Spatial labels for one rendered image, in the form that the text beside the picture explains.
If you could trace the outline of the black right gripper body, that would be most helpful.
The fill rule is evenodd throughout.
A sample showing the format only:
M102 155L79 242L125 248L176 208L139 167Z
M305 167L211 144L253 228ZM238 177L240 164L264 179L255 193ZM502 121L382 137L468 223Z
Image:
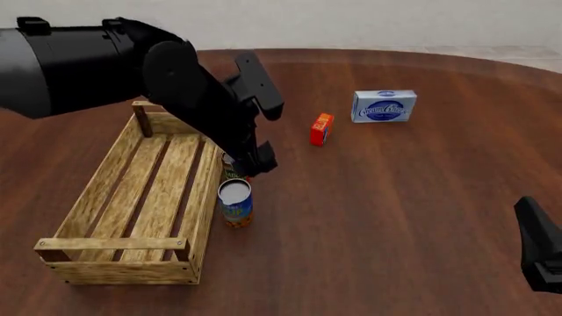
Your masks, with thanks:
M533 291L562 293L562 260L526 262L522 273Z

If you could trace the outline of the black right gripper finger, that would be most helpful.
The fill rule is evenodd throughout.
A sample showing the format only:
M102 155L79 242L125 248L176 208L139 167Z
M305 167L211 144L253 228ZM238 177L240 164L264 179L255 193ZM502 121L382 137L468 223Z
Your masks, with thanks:
M533 197L521 197L514 210L522 242L522 263L562 257L562 229Z

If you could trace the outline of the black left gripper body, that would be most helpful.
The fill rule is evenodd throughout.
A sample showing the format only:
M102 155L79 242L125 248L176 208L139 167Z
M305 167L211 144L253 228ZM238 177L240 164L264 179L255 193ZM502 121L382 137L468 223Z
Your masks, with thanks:
M244 144L234 155L234 170L240 176L255 177L277 167L273 146L269 141L257 146L254 141Z

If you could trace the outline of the alphabet soup tin blue label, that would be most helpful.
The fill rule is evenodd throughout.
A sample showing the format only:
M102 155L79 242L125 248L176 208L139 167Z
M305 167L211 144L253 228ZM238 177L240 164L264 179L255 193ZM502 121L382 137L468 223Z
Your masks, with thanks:
M248 226L253 219L253 198L250 184L233 178L223 182L218 188L218 199L222 216L233 228Z

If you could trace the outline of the wooden slat tray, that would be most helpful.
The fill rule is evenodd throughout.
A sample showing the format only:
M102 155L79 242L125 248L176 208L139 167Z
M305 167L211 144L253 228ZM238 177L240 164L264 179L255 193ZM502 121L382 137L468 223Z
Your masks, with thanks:
M67 217L34 249L66 284L197 284L221 149L162 107L132 104Z

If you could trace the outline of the tin with green label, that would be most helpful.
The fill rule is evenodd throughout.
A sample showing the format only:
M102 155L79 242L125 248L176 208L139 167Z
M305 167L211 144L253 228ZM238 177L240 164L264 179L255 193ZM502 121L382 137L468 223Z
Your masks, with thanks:
M226 180L233 179L233 178L241 178L248 183L250 182L250 178L248 176L240 176L240 174L234 170L234 160L228 154L223 153L221 157L223 163L223 175Z

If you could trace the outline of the small orange red box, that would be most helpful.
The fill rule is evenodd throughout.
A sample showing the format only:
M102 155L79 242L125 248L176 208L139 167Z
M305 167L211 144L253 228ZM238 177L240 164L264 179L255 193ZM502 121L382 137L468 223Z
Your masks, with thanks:
M332 125L334 123L334 116L322 113L313 122L310 129L310 143L316 147L323 147L327 141L328 136L333 130Z

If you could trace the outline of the flat black plate on stalk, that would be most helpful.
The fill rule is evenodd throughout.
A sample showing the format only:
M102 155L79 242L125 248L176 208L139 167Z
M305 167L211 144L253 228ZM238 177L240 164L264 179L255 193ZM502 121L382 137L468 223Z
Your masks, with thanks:
M234 60L238 73L223 81L234 101L249 115L261 113L267 120L281 118L285 101L254 52Z

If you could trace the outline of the blue white cream cheese box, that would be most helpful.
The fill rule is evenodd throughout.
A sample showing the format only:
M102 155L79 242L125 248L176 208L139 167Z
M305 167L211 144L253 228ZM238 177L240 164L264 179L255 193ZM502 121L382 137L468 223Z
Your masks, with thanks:
M350 118L353 123L407 122L416 99L412 90L355 91Z

